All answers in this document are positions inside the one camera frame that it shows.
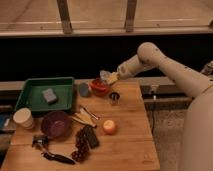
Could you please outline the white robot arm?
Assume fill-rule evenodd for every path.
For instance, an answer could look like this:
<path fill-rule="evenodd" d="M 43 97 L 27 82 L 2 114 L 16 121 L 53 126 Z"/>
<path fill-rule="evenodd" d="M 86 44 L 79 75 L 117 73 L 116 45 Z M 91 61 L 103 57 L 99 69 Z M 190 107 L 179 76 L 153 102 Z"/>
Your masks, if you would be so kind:
<path fill-rule="evenodd" d="M 213 171 L 213 80 L 209 76 L 168 57 L 156 44 L 144 42 L 106 82 L 114 84 L 152 69 L 192 99 L 184 119 L 177 171 Z"/>

